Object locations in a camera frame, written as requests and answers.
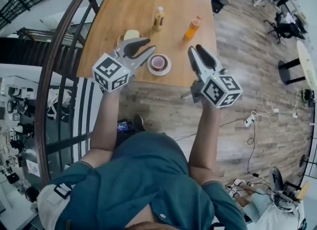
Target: bottle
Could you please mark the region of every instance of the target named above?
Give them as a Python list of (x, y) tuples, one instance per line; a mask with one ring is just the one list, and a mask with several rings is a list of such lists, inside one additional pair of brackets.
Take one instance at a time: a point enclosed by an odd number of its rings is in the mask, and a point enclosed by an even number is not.
[(154, 18), (154, 24), (153, 24), (153, 27), (156, 31), (160, 31), (162, 29), (164, 16), (165, 14), (164, 14), (163, 7), (161, 6), (158, 7), (154, 15), (155, 18)]
[(187, 32), (185, 33), (185, 36), (184, 36), (185, 40), (191, 40), (194, 37), (196, 31), (198, 30), (200, 26), (201, 20), (202, 18), (200, 16), (197, 16), (197, 18), (194, 18), (192, 20)]

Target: teal shirt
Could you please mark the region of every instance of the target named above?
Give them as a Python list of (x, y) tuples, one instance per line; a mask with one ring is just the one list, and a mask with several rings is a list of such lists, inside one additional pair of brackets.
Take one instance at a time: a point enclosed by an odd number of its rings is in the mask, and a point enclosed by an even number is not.
[(209, 230), (215, 215), (226, 230), (247, 229), (224, 187), (199, 186), (179, 146), (162, 134), (138, 133), (110, 162), (96, 169), (75, 163), (52, 183), (75, 184), (55, 229), (70, 221), (70, 229), (121, 230), (147, 204), (162, 223), (180, 230)]

